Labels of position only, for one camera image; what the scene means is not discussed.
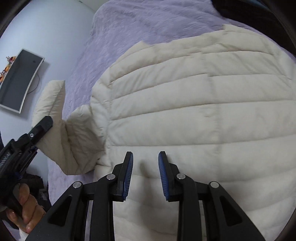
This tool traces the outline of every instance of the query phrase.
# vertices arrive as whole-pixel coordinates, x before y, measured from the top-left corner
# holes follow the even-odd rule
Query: puffer jacket
[[[267,38],[231,25],[123,54],[62,120],[63,81],[52,81],[33,123],[54,126],[38,147],[69,175],[110,173],[134,154],[129,195],[114,203],[116,240],[172,241],[177,203],[166,202],[160,151],[198,182],[218,181],[267,241],[296,206],[296,67]]]

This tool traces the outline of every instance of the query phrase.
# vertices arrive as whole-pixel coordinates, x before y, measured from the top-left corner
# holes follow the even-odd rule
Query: purple blanket
[[[211,0],[110,0],[96,12],[91,36],[66,81],[63,117],[89,103],[91,89],[102,73],[139,41],[155,44],[198,36],[219,30],[224,23],[253,30],[221,17]],[[93,172],[66,176],[55,162],[49,160],[48,166],[52,204],[74,181],[93,181]]]

